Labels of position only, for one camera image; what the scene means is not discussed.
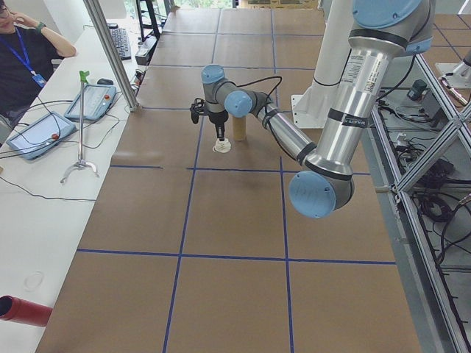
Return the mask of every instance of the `white wall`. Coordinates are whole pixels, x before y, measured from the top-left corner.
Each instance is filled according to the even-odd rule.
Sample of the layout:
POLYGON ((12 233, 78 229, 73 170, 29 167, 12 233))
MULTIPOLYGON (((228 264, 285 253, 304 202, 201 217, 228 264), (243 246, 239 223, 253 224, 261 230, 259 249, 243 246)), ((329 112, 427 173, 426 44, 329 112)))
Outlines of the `white wall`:
POLYGON ((50 27, 54 31, 58 31, 58 27, 51 13, 42 0, 5 0, 5 4, 12 11, 24 13, 29 17, 44 22, 47 27, 50 27))
MULTIPOLYGON (((15 11, 44 22, 74 43, 83 32, 84 25, 91 25, 83 0, 5 0, 15 11)), ((122 0, 99 0, 107 18, 125 18, 126 8, 122 0)))

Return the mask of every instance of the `wristwatch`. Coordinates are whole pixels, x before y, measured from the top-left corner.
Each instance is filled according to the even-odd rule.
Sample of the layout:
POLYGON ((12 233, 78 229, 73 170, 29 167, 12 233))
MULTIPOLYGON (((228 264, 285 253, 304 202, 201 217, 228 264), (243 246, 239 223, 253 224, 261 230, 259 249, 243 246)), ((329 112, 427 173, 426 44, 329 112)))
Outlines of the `wristwatch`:
POLYGON ((41 31, 43 30, 43 27, 46 27, 46 25, 45 25, 43 22, 40 22, 40 23, 36 26, 36 32, 38 32, 38 33, 40 34, 41 31))

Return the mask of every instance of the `metal frame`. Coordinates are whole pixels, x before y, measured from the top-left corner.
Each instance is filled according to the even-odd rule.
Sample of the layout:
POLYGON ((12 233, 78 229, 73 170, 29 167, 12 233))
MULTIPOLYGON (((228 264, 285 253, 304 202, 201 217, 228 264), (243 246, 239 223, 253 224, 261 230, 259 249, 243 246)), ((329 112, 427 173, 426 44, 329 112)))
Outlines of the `metal frame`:
POLYGON ((126 71, 124 70, 121 58, 119 57, 118 51, 113 43, 113 39, 111 38, 103 10, 100 7, 98 0, 83 0, 83 2, 96 29, 100 42, 102 43, 111 68, 113 69, 113 73, 118 80, 121 92, 126 99, 130 111, 133 112, 138 107, 138 101, 127 78, 126 71))
POLYGON ((461 331, 461 328, 456 321, 454 311, 456 308, 453 303, 449 302, 447 286, 443 282, 439 271, 436 269, 435 260, 431 254, 428 239, 417 218, 415 204, 407 192, 413 188, 417 181, 446 152, 457 138, 460 139, 468 154, 471 155, 471 132, 469 127, 465 124, 471 119, 471 105, 465 107, 462 112, 458 112, 421 55, 417 56, 417 64, 421 72, 428 78, 429 88, 434 93, 449 121, 439 133, 438 137, 425 150, 425 152, 420 155, 414 166, 407 170, 404 175, 400 173, 395 155, 389 145, 388 134, 383 128, 383 122, 379 113, 373 110, 372 117, 375 122, 375 126, 377 127, 380 142, 383 146, 392 176, 394 177, 392 190, 396 193, 395 200, 398 204, 401 203, 403 205, 408 221, 413 229, 422 261, 425 265, 430 283, 432 284, 437 302, 439 303, 442 316, 447 324, 450 338, 452 339, 453 345, 458 353, 467 353, 468 348, 466 338, 464 337, 465 332, 461 331))

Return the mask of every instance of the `black t-shirt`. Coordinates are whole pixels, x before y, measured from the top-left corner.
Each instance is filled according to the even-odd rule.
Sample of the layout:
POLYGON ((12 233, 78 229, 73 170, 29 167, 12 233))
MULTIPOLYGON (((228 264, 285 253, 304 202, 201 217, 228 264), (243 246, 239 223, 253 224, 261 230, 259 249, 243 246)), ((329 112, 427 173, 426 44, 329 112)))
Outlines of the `black t-shirt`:
MULTIPOLYGON (((29 61, 36 74, 47 81, 54 69, 52 59, 62 58, 56 48, 35 29, 16 27, 20 31, 28 52, 29 61)), ((17 33, 0 35, 24 59, 17 33)), ((0 113, 28 106, 35 100, 41 87, 32 79, 29 70, 0 42, 0 113)))

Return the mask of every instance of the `red tube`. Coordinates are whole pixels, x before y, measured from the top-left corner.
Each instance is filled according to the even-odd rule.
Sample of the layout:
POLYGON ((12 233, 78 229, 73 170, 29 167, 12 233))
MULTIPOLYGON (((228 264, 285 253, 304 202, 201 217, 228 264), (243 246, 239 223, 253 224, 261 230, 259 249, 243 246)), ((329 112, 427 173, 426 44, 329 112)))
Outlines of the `red tube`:
POLYGON ((14 296, 0 298, 0 320, 45 327, 52 308, 14 296))

